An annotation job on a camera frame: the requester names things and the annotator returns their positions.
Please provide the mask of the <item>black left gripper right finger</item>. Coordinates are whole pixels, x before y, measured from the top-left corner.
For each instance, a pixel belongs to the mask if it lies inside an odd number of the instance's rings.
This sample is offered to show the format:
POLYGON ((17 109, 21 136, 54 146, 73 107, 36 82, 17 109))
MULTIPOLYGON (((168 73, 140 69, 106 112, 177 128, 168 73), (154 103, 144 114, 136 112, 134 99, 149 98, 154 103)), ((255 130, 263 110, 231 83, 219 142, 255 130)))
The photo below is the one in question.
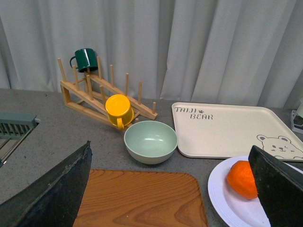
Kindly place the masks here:
POLYGON ((272 227, 303 225, 303 174, 252 146, 249 157, 258 198, 272 227))

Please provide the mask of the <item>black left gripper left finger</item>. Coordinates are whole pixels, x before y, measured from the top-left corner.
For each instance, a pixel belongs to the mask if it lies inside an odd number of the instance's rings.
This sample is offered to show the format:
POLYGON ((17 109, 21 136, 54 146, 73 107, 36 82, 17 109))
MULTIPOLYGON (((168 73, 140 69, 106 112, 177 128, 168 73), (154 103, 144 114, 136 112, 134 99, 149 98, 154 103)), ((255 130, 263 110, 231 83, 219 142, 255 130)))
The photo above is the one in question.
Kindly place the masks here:
POLYGON ((88 141, 0 206, 2 227, 71 227, 85 192, 92 161, 88 141))

